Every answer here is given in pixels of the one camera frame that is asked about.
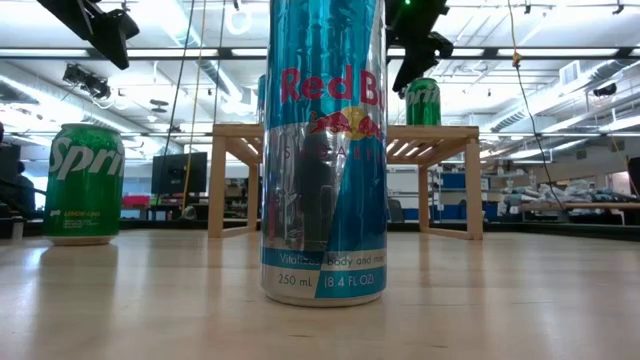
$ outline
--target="red bull graphic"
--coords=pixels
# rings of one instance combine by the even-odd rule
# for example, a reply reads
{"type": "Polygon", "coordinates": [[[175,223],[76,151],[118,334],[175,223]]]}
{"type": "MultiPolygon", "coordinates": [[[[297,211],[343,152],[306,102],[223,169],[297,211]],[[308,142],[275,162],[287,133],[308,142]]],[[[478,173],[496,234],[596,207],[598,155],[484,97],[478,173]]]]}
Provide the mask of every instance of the red bull graphic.
{"type": "Polygon", "coordinates": [[[386,285],[382,0],[271,0],[262,287],[345,306],[386,285]]]}

